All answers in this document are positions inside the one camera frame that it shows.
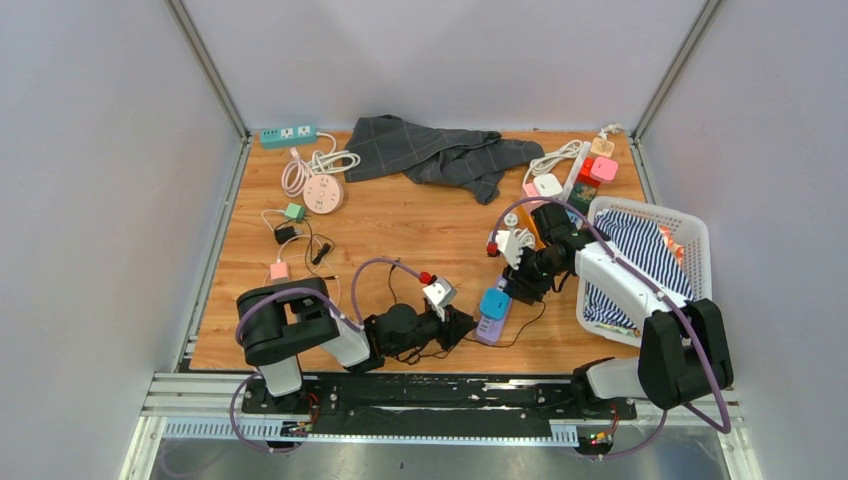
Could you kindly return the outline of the round pink power socket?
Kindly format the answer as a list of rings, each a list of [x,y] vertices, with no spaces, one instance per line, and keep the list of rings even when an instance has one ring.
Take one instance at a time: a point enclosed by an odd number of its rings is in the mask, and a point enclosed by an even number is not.
[[[314,175],[304,184],[302,191],[305,206],[315,214],[325,215],[338,210],[344,201],[344,189],[337,177]]]

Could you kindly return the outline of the black plug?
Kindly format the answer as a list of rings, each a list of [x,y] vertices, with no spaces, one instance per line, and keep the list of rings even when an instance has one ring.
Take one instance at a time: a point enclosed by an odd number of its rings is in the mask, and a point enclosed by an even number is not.
[[[293,226],[280,226],[273,230],[273,235],[278,245],[283,245],[294,237],[297,237],[300,231]]]

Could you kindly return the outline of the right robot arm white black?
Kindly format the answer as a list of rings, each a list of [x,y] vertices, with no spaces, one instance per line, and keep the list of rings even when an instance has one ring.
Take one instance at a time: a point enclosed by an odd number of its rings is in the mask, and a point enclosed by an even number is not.
[[[604,358],[576,368],[571,403],[596,417],[611,399],[646,399],[667,411],[732,386],[734,371],[722,313],[711,298],[709,235],[698,218],[624,198],[601,196],[586,215],[560,200],[532,212],[542,246],[525,246],[516,233],[495,226],[489,256],[502,256],[505,292],[531,305],[543,300],[554,278],[578,278],[579,295],[606,298],[619,314],[613,330],[585,330],[638,347],[635,357]]]

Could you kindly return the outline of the teal power strip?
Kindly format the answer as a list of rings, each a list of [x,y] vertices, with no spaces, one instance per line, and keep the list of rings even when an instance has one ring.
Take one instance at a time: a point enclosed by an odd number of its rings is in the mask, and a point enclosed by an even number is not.
[[[313,125],[305,124],[293,127],[264,129],[259,141],[264,149],[282,149],[317,142],[317,130]]]

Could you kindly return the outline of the purple USB power strip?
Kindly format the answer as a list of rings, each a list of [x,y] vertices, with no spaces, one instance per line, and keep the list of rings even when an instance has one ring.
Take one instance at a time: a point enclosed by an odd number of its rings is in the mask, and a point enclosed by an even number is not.
[[[499,288],[499,289],[501,289],[505,292],[506,286],[507,286],[507,281],[503,277],[499,277],[492,287]],[[479,321],[478,321],[478,324],[477,324],[477,328],[474,331],[474,339],[479,341],[479,342],[482,342],[485,345],[490,345],[490,346],[494,345],[501,337],[501,333],[502,333],[503,327],[505,325],[506,318],[503,321],[493,321],[493,320],[490,320],[488,318],[482,318],[481,314],[480,314],[480,318],[479,318]]]

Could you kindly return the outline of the blue square plug adapter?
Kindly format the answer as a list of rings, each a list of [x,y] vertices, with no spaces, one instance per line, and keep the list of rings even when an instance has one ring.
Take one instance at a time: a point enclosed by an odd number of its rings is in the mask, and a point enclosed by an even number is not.
[[[509,313],[512,299],[501,289],[490,287],[485,290],[479,312],[482,318],[493,321],[503,321]]]

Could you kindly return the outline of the pink USB charger plug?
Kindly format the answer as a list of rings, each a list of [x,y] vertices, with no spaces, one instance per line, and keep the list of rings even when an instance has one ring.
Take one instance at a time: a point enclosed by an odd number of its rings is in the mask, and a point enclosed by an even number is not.
[[[268,276],[272,284],[288,282],[291,279],[289,264],[283,260],[270,264]]]

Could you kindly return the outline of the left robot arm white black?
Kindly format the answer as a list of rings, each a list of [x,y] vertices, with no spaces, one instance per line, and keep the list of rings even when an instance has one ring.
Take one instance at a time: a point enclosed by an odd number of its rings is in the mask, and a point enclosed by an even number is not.
[[[437,279],[424,287],[423,311],[398,303],[359,324],[331,300],[323,279],[285,282],[237,298],[235,340],[271,404],[293,413],[306,400],[300,354],[319,347],[346,371],[365,373],[387,358],[416,356],[431,343],[448,352],[477,327],[472,315],[451,304],[454,297],[449,283]]]

